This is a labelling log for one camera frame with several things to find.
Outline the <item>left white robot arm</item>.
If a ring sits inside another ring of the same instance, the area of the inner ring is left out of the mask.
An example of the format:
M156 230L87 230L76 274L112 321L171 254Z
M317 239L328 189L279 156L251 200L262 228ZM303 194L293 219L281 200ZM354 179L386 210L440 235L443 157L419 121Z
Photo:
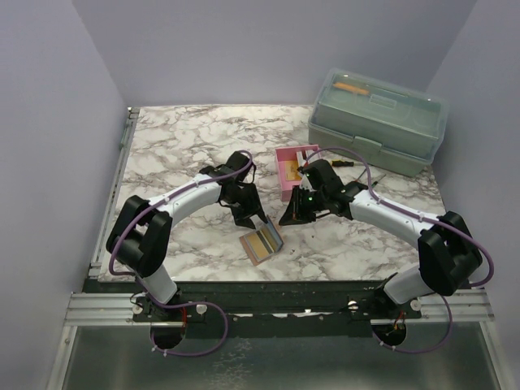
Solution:
M119 275L114 263L123 264L154 298L152 311L163 321L174 319L180 311L178 287L163 265L172 228L213 204L228 208L238 227L255 229L254 216L266 223L257 188L245 180L255 171L252 154L238 150L224 164L203 167L188 183L163 195L128 198L106 241L109 272Z

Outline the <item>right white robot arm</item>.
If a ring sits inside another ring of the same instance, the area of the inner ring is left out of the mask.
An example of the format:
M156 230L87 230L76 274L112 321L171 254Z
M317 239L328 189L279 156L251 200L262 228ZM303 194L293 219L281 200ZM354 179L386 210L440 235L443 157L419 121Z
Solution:
M420 213L375 195L370 185L343 183L331 164L318 159L300 170L303 181L292 189L281 226L313 223L336 215L376 226L418 251L418 265L387 278L374 298L375 312L386 319L415 297L453 295L481 266L481 253L464 219L452 211Z

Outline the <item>gold credit card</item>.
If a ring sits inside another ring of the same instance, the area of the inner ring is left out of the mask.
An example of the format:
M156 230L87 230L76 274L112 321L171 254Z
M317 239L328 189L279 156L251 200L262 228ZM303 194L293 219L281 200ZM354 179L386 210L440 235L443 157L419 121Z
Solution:
M286 181L301 181L301 173L298 171L297 160L284 161L284 174Z

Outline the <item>tan leather card holder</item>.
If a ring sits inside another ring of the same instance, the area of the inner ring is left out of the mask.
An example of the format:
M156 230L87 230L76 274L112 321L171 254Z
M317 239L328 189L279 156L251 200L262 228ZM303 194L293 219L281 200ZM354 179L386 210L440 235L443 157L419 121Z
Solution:
M241 236L239 241L255 267L278 254L284 246L284 239L270 218L253 232Z

